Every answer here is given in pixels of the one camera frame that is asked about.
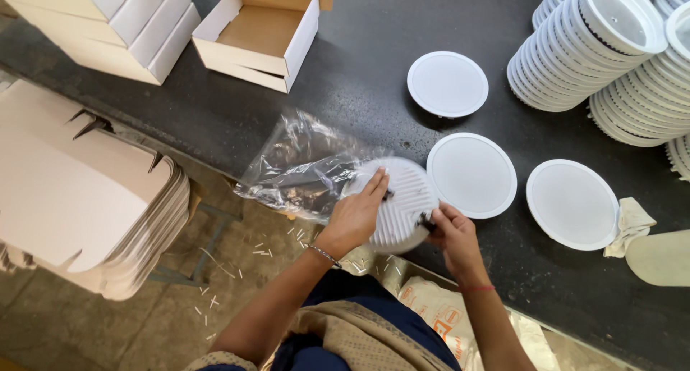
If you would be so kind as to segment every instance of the metal table leg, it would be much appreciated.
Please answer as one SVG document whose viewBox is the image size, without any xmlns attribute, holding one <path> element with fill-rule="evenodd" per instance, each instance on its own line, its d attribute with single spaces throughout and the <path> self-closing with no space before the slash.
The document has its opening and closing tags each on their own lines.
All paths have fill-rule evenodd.
<svg viewBox="0 0 690 371">
<path fill-rule="evenodd" d="M 197 207 L 197 210 L 202 210 L 205 212 L 208 212 L 212 215 L 215 215 L 220 218 L 220 223 L 218 226 L 216 226 L 216 229 L 213 231 L 213 236 L 211 236 L 211 239 L 208 241 L 206 244 L 206 251 L 209 253 L 213 252 L 213 248 L 215 247 L 215 243 L 218 241 L 218 238 L 220 238 L 220 234 L 223 232 L 223 229 L 232 223 L 233 221 L 241 222 L 242 218 L 229 214 L 228 212 L 225 212 L 221 209 L 218 209 L 216 207 L 212 207 L 208 204 L 205 203 L 200 203 L 199 206 Z M 186 286 L 205 286 L 208 285 L 208 283 L 204 282 L 202 279 L 202 270 L 203 266 L 206 265 L 206 262 L 208 261 L 208 255 L 203 254 L 202 257 L 199 259 L 197 262 L 197 265 L 194 266 L 194 272 L 192 273 L 192 276 L 186 276 L 178 271 L 168 269 L 167 267 L 164 267 L 162 265 L 158 265 L 155 268 L 155 271 L 158 272 L 152 272 L 148 275 L 148 279 L 150 280 L 158 280 L 160 282 L 166 282 L 166 283 L 177 283 L 178 285 L 186 285 Z"/>
</svg>

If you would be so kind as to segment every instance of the plastic bag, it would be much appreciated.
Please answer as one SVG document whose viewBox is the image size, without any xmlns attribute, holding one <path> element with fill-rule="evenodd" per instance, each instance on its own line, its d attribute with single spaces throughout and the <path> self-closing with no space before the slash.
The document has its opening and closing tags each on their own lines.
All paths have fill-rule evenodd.
<svg viewBox="0 0 690 371">
<path fill-rule="evenodd" d="M 328 127 L 303 111 L 284 113 L 235 193 L 284 214 L 328 224 L 358 165 L 391 156 Z"/>
</svg>

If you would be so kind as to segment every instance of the person's right hand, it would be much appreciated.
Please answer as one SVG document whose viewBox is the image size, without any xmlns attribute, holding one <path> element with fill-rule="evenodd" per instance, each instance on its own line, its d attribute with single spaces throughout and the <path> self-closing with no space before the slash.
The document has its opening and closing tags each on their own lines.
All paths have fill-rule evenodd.
<svg viewBox="0 0 690 371">
<path fill-rule="evenodd" d="M 446 267 L 460 288 L 490 286 L 472 220 L 445 202 L 431 212 L 431 217 L 437 228 L 427 241 L 443 251 Z"/>
</svg>

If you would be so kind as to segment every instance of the table surface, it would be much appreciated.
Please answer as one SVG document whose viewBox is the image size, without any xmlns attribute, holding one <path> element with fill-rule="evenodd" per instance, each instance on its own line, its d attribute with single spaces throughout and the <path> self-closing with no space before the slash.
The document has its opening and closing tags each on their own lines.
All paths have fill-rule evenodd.
<svg viewBox="0 0 690 371">
<path fill-rule="evenodd" d="M 202 17 L 219 0 L 194 0 Z M 502 215 L 477 221 L 491 278 L 513 309 L 649 370 L 690 364 L 690 289 L 654 287 L 625 260 L 579 252 L 547 237 L 530 215 L 524 186 L 554 158 L 599 173 L 618 198 L 634 197 L 659 224 L 690 229 L 690 184 L 662 147 L 615 142 L 587 118 L 530 109 L 511 92 L 506 65 L 531 33 L 541 0 L 335 0 L 289 95 L 212 72 L 190 43 L 161 87 L 78 67 L 23 20 L 0 34 L 0 66 L 125 123 L 240 179 L 284 108 L 299 108 L 372 145 L 425 164 L 456 132 L 486 136 L 510 156 L 519 189 Z M 421 110 L 406 89 L 410 65 L 435 50 L 460 52 L 487 74 L 486 104 L 461 119 Z M 449 276 L 435 247 L 404 255 Z"/>
</svg>

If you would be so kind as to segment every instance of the cloth rag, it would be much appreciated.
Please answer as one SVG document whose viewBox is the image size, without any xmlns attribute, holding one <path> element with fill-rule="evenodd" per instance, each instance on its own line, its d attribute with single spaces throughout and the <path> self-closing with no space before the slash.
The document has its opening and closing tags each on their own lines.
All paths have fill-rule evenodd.
<svg viewBox="0 0 690 371">
<path fill-rule="evenodd" d="M 651 218 L 634 198 L 621 198 L 618 202 L 620 203 L 618 213 L 620 232 L 613 242 L 604 248 L 604 256 L 607 258 L 624 257 L 630 242 L 640 236 L 649 235 L 649 228 L 656 225 L 656 220 Z"/>
</svg>

